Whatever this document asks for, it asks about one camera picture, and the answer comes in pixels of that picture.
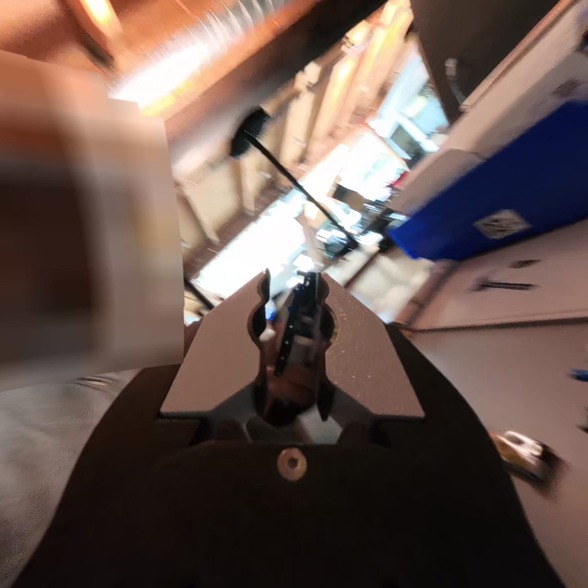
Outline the lego instruction booklet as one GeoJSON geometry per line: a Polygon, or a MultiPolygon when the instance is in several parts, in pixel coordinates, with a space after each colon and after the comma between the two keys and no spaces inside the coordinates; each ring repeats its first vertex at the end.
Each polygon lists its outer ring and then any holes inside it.
{"type": "Polygon", "coordinates": [[[587,220],[459,262],[411,328],[587,318],[587,220]]]}

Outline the dark wooden board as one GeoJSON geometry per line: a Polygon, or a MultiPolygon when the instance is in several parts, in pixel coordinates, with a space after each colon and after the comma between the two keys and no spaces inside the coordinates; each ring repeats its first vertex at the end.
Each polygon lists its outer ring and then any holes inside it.
{"type": "Polygon", "coordinates": [[[557,1],[410,1],[411,27],[450,124],[465,99],[557,1]]]}

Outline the blue storage bin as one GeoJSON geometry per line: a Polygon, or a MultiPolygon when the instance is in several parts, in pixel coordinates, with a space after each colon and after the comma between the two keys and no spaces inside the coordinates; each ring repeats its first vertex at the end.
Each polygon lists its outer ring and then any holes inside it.
{"type": "Polygon", "coordinates": [[[388,239],[461,261],[587,217],[587,101],[570,100],[443,190],[388,239]]]}

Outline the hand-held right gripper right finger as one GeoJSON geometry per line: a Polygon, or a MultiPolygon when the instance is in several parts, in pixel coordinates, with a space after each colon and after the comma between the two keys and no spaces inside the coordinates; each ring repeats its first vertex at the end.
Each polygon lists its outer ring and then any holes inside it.
{"type": "Polygon", "coordinates": [[[317,406],[335,422],[422,421],[424,410],[382,320],[322,273],[333,332],[325,351],[317,406]]]}

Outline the black pole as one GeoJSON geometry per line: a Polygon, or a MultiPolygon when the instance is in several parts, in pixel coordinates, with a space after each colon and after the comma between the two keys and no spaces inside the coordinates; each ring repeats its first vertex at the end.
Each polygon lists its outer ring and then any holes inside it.
{"type": "Polygon", "coordinates": [[[359,247],[358,241],[354,236],[336,219],[330,210],[317,201],[299,182],[298,180],[278,161],[278,159],[261,143],[259,138],[262,135],[271,116],[262,107],[257,107],[244,118],[239,127],[236,129],[231,139],[229,156],[233,159],[243,157],[250,148],[259,151],[272,166],[287,180],[290,181],[307,201],[311,202],[334,227],[342,232],[345,236],[345,244],[342,249],[335,254],[335,258],[341,258],[350,251],[355,251],[359,247]]]}

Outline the white cardboard box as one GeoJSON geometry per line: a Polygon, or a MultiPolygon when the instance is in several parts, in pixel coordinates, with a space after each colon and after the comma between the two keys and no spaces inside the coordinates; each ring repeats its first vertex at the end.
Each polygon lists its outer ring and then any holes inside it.
{"type": "Polygon", "coordinates": [[[587,100],[587,1],[560,1],[470,94],[436,154],[448,183],[570,100],[587,100]]]}

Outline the partly built lego model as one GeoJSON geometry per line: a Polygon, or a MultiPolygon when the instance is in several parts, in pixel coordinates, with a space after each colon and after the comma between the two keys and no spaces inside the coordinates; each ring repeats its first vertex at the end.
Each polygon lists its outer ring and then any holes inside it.
{"type": "Polygon", "coordinates": [[[546,490],[558,482],[563,461],[548,445],[511,430],[489,437],[510,473],[546,490]]]}

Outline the black lego beam assembly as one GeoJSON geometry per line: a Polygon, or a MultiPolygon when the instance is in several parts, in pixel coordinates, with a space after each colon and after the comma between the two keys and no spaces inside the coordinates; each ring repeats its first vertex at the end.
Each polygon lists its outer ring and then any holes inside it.
{"type": "Polygon", "coordinates": [[[303,281],[291,293],[283,334],[274,367],[274,375],[282,377],[290,365],[309,366],[319,348],[319,327],[322,308],[319,300],[317,271],[299,272],[303,281]]]}

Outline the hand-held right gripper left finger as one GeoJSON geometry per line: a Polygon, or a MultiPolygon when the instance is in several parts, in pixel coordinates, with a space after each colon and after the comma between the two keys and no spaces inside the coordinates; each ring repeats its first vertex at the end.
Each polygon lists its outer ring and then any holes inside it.
{"type": "Polygon", "coordinates": [[[263,270],[211,310],[190,344],[160,408],[169,419],[248,420],[267,399],[266,304],[263,270]]]}

